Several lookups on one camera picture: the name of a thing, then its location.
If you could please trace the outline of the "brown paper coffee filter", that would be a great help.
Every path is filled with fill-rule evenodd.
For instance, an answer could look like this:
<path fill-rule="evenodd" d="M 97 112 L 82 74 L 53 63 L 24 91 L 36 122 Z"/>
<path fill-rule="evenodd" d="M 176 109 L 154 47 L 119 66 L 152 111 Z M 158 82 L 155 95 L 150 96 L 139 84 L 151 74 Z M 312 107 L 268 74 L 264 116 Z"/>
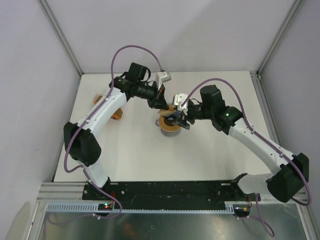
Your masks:
<path fill-rule="evenodd" d="M 160 116 L 162 116 L 163 118 L 176 118 L 176 109 L 174 106 L 169 105 L 169 109 L 160 109 L 157 112 Z"/>

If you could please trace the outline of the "clear glass server jug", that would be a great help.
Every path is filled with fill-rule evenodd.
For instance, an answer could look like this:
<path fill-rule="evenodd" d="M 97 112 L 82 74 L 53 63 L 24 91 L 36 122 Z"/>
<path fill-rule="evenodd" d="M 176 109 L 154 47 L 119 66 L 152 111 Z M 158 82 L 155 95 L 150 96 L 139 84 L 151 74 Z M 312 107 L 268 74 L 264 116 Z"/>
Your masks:
<path fill-rule="evenodd" d="M 155 124 L 165 137 L 176 137 L 181 133 L 180 126 L 172 125 L 170 122 L 165 121 L 162 116 L 155 121 Z"/>

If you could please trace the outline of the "blue cone dripper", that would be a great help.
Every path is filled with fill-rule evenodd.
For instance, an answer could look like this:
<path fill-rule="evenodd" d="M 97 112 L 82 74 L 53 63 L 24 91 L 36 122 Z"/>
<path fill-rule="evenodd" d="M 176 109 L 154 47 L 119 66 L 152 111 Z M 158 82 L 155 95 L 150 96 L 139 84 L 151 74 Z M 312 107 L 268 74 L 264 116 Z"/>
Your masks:
<path fill-rule="evenodd" d="M 180 112 L 180 111 L 175 111 L 175 112 L 172 114 L 172 118 L 173 118 L 173 119 L 177 119 L 180 115 L 181 115 L 181 112 Z"/>

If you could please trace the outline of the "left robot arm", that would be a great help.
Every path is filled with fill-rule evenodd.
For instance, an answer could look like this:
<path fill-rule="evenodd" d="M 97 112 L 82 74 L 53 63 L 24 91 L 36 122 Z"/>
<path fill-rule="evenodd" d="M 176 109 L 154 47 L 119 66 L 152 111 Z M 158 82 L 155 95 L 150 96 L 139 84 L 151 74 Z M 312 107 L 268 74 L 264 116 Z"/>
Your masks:
<path fill-rule="evenodd" d="M 151 76 L 149 68 L 131 63 L 128 71 L 114 78 L 107 92 L 87 115 L 76 123 L 67 122 L 63 127 L 65 158 L 71 157 L 79 163 L 87 179 L 95 184 L 93 194 L 100 200 L 107 199 L 111 193 L 106 184 L 109 176 L 101 165 L 102 149 L 97 140 L 103 126 L 134 97 L 146 100 L 152 109 L 169 109 L 164 83 L 172 79 L 170 73 L 165 70 L 157 72 L 152 84 L 145 76 Z"/>

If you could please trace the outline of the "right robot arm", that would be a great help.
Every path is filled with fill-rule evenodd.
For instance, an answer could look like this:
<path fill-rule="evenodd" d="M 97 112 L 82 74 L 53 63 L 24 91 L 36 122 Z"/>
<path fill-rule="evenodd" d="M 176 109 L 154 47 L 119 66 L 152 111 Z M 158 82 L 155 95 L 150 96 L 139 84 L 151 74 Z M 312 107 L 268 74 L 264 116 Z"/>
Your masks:
<path fill-rule="evenodd" d="M 250 181 L 252 175 L 242 177 L 230 188 L 231 196 L 242 201 L 249 193 L 267 189 L 278 201 L 286 203 L 309 181 L 309 159 L 294 154 L 260 134 L 245 119 L 243 110 L 228 106 L 215 85 L 200 89 L 202 101 L 194 104 L 187 94 L 175 94 L 172 104 L 180 113 L 176 125 L 189 129 L 196 120 L 210 120 L 213 127 L 246 146 L 268 167 L 271 174 L 262 180 Z"/>

